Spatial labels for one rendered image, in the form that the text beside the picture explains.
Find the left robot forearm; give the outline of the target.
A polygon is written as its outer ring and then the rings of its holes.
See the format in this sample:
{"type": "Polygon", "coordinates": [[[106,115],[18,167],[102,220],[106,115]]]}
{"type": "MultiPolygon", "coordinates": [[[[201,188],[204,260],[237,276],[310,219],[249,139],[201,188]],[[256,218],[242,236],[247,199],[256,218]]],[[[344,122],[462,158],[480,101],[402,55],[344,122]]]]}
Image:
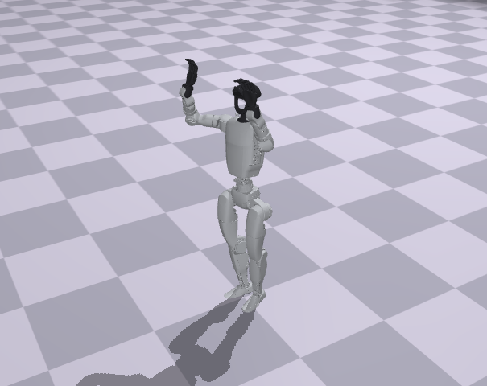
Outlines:
{"type": "Polygon", "coordinates": [[[270,140],[272,145],[274,146],[274,140],[270,134],[270,131],[267,129],[265,120],[261,115],[261,111],[260,111],[259,119],[256,119],[254,117],[254,111],[252,110],[247,110],[246,117],[250,121],[250,124],[252,125],[254,132],[256,133],[256,138],[260,142],[265,142],[267,140],[270,140]]]}

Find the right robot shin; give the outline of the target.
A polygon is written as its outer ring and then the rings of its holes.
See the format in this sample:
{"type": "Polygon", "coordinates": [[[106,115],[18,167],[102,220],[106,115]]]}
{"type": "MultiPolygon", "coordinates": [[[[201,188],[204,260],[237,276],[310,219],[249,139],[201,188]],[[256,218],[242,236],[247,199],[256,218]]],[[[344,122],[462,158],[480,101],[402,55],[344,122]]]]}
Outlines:
{"type": "Polygon", "coordinates": [[[248,288],[247,268],[249,268],[249,254],[246,251],[244,253],[236,253],[230,246],[229,254],[241,288],[248,288]]]}

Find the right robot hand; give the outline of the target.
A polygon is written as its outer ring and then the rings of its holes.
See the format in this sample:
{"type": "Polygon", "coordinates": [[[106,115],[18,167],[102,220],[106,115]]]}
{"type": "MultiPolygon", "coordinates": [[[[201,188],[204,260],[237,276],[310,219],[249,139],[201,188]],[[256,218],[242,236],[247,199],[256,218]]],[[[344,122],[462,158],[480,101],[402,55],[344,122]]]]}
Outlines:
{"type": "Polygon", "coordinates": [[[192,91],[194,89],[192,86],[196,82],[198,66],[196,65],[194,60],[191,59],[185,59],[185,60],[188,61],[189,68],[188,68],[186,84],[183,84],[182,87],[186,88],[184,96],[186,98],[189,98],[192,95],[192,91]]]}

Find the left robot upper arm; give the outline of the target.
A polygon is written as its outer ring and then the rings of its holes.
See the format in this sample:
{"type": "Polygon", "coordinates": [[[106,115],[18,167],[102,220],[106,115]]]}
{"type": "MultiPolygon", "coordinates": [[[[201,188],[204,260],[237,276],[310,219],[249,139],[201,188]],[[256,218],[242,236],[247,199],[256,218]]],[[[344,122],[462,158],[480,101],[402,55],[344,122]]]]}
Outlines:
{"type": "MultiPolygon", "coordinates": [[[[256,138],[256,133],[255,132],[254,132],[254,136],[256,138]]],[[[261,152],[262,151],[264,151],[264,152],[270,152],[270,151],[272,151],[274,149],[274,147],[273,147],[273,145],[272,145],[272,143],[271,143],[270,140],[267,140],[265,142],[260,142],[257,138],[256,138],[256,140],[257,140],[258,148],[259,148],[259,150],[261,152]]]]}

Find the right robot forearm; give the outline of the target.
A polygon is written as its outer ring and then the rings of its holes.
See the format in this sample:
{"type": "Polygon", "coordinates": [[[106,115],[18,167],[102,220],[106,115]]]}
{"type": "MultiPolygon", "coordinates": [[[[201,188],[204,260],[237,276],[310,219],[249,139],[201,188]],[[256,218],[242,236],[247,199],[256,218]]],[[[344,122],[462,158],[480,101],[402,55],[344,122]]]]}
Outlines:
{"type": "Polygon", "coordinates": [[[186,88],[184,88],[184,87],[182,87],[180,89],[180,95],[181,95],[182,100],[183,100],[183,111],[184,111],[185,115],[192,116],[197,111],[196,106],[195,106],[195,101],[194,101],[194,98],[192,95],[189,98],[186,98],[184,96],[185,91],[186,91],[186,88]]]}

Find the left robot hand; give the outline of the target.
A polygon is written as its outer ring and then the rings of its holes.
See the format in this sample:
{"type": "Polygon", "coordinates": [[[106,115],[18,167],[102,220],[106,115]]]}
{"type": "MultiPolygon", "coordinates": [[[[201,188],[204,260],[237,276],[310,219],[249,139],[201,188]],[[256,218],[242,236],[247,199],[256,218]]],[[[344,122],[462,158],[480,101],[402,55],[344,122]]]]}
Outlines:
{"type": "Polygon", "coordinates": [[[243,95],[244,101],[246,102],[246,112],[247,110],[252,110],[254,111],[254,117],[256,119],[260,118],[260,110],[259,110],[259,105],[256,104],[257,102],[257,93],[255,92],[255,87],[252,82],[249,82],[248,80],[243,80],[243,79],[238,79],[235,80],[234,82],[238,82],[241,85],[241,88],[243,91],[234,86],[234,89],[239,91],[240,94],[243,95]]]}

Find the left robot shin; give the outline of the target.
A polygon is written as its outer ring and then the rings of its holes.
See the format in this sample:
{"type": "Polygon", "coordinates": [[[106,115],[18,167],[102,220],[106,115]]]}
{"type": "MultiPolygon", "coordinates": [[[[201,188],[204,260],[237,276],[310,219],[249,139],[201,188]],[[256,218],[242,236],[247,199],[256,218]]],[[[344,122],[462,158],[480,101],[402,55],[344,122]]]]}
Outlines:
{"type": "Polygon", "coordinates": [[[250,259],[249,271],[250,280],[252,282],[253,295],[258,294],[257,298],[262,294],[262,282],[266,275],[267,267],[267,251],[262,250],[262,257],[258,263],[255,260],[250,259]]]}

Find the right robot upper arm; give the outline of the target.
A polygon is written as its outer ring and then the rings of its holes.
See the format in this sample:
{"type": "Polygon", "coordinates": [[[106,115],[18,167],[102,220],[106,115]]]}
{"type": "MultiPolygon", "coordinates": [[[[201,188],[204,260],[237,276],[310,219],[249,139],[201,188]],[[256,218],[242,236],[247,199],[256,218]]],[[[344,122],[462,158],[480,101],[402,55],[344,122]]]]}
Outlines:
{"type": "Polygon", "coordinates": [[[218,128],[222,132],[225,133],[225,128],[226,128],[226,123],[227,121],[232,118],[232,116],[228,114],[223,114],[223,115],[212,115],[212,114],[205,114],[205,115],[200,115],[197,111],[194,115],[192,116],[187,116],[185,117],[185,121],[188,125],[194,126],[194,125],[202,125],[206,127],[213,127],[213,128],[218,128]]]}

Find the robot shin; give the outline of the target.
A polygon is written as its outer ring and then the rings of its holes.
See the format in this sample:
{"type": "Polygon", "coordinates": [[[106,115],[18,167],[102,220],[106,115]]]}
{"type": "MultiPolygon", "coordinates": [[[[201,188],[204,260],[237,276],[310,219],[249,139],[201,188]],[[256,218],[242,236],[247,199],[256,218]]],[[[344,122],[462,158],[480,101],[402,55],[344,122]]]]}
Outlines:
{"type": "Polygon", "coordinates": [[[229,254],[241,288],[248,288],[247,268],[249,268],[249,254],[246,251],[244,253],[236,253],[230,246],[229,254]]]}
{"type": "Polygon", "coordinates": [[[257,298],[262,294],[262,282],[266,275],[267,267],[267,251],[262,250],[262,257],[258,263],[255,260],[250,259],[249,271],[250,280],[252,282],[253,295],[258,294],[257,298]]]}

